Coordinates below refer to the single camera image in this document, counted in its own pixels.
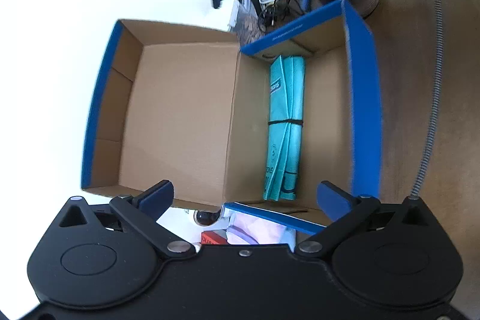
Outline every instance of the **metal screw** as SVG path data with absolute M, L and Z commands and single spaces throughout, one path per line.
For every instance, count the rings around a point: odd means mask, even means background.
M 183 240 L 176 240 L 170 242 L 166 248 L 171 252 L 181 254 L 182 252 L 187 252 L 191 248 L 191 244 Z
M 320 252 L 323 246 L 318 241 L 307 240 L 301 242 L 298 245 L 298 248 L 301 252 L 305 252 L 307 254 L 314 254 L 315 252 Z
M 239 254 L 240 256 L 243 256 L 243 257 L 245 258 L 245 257 L 248 257 L 248 256 L 251 255 L 251 250 L 240 250 L 240 251 L 238 252 L 238 254 Z

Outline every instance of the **coiled cable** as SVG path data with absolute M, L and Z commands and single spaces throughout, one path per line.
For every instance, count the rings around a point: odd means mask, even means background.
M 443 63 L 443 14 L 442 0 L 433 0 L 435 9 L 435 32 L 436 32 L 436 60 L 435 74 L 433 78 L 433 94 L 431 100 L 430 120 L 428 123 L 427 139 L 423 149 L 417 177 L 410 193 L 411 198 L 416 198 L 422 188 L 427 173 L 428 163 L 434 147 L 435 133 L 437 131 L 438 110 L 440 105 L 440 91 L 442 89 L 442 63 Z

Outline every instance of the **wooden table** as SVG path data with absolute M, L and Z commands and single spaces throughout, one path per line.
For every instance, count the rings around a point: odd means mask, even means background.
M 401 202 L 417 174 L 435 63 L 433 0 L 380 0 L 366 22 L 375 36 L 383 110 L 382 193 Z M 480 318 L 480 0 L 443 0 L 445 54 L 433 158 L 421 196 L 462 255 L 454 297 Z

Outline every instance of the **cardboard box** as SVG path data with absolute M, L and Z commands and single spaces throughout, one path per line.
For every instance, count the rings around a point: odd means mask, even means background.
M 278 56 L 306 59 L 297 200 L 263 202 L 270 100 Z M 329 180 L 378 196 L 381 107 L 374 42 L 337 0 L 241 50 L 227 32 L 119 20 L 95 86 L 82 189 L 138 194 L 161 179 L 174 206 L 215 211 L 226 202 L 328 223 L 316 188 Z

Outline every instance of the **white background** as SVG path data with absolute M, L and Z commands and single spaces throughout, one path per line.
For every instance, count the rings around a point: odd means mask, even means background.
M 115 21 L 157 19 L 225 29 L 229 5 L 213 10 L 210 4 L 0 0 L 0 310 L 10 319 L 38 303 L 26 275 L 28 258 L 67 198 L 80 193 L 90 99 Z M 82 195 L 89 203 L 108 201 Z M 164 225 L 188 229 L 181 218 L 181 211 L 168 211 Z

